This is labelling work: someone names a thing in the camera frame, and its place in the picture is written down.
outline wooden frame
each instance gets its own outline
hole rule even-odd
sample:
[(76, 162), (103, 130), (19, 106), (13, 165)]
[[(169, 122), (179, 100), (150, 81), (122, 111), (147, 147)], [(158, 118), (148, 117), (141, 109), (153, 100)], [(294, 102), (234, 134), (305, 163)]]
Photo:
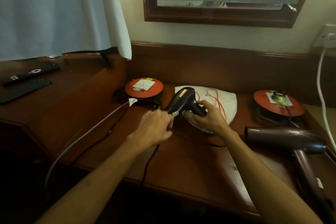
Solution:
[(168, 7), (155, 0), (145, 0), (143, 8), (145, 21), (292, 28), (305, 1), (299, 0), (296, 11), (288, 5), (281, 10)]

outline wooden table surface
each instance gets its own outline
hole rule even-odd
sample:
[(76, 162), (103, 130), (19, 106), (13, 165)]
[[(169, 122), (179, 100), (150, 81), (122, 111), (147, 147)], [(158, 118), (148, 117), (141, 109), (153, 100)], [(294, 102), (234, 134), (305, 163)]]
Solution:
[[(174, 95), (176, 85), (164, 84), (163, 108)], [(252, 109), (252, 95), (237, 94), (237, 114), (230, 127), (243, 137), (245, 126), (269, 127), (271, 123), (258, 119)], [(111, 111), (120, 104), (115, 104)], [(67, 152), (61, 162), (72, 162), (84, 149), (100, 140), (111, 125), (122, 115), (127, 106), (121, 108)], [(93, 170), (108, 158), (138, 126), (142, 115), (149, 106), (132, 106), (116, 125), (106, 140), (86, 152), (76, 163), (79, 168)], [(231, 211), (250, 219), (259, 219), (248, 192), (243, 184), (235, 163), (226, 147), (216, 148), (202, 145), (205, 142), (221, 145), (216, 135), (206, 134), (191, 126), (183, 117), (176, 120), (172, 137), (161, 144), (151, 161), (145, 186), (157, 191)], [(125, 176), (135, 183), (142, 180), (145, 165), (154, 147), (141, 154)], [(291, 158), (274, 154), (264, 149), (254, 152), (290, 188), (298, 192), (295, 170)], [(316, 175), (322, 180), (325, 193), (336, 203), (336, 168), (324, 155), (312, 156)]]

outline cream wall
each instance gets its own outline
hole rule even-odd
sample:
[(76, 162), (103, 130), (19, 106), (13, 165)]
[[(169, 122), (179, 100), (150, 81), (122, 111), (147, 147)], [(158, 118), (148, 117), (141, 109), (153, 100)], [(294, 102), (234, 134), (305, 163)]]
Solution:
[(145, 22), (142, 0), (120, 0), (131, 40), (303, 52), (326, 23), (336, 24), (336, 0), (306, 0), (293, 29)]

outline hair dryer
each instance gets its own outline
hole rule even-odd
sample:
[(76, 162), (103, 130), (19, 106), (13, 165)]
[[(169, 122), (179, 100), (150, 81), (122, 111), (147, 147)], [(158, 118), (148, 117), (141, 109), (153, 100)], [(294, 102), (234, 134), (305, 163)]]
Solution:
[(207, 111), (196, 102), (195, 89), (191, 87), (184, 87), (176, 92), (166, 110), (173, 114), (174, 118), (178, 118), (185, 111), (192, 111), (201, 117), (207, 115)]
[(245, 128), (246, 144), (274, 146), (286, 149), (294, 155), (301, 170), (301, 176), (321, 207), (320, 218), (325, 223), (335, 223), (329, 205), (326, 203), (322, 189), (319, 187), (316, 175), (310, 166), (307, 154), (325, 153), (327, 146), (322, 137), (312, 131), (302, 128)]

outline black remote control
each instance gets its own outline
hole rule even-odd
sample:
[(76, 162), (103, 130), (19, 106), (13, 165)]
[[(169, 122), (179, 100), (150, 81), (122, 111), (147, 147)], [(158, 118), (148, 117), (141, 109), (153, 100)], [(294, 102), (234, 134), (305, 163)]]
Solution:
[(27, 79), (30, 79), (32, 77), (39, 76), (41, 74), (49, 73), (49, 72), (57, 70), (59, 68), (60, 67), (58, 65), (53, 64), (52, 66), (47, 67), (47, 68), (38, 68), (38, 69), (31, 70), (27, 73), (12, 75), (2, 85), (3, 86), (12, 85), (14, 83), (21, 82), (23, 80), (27, 80)]
[(13, 99), (41, 89), (49, 84), (51, 84), (51, 81), (45, 79), (34, 79), (18, 87), (2, 92), (0, 93), (0, 104), (5, 104)]

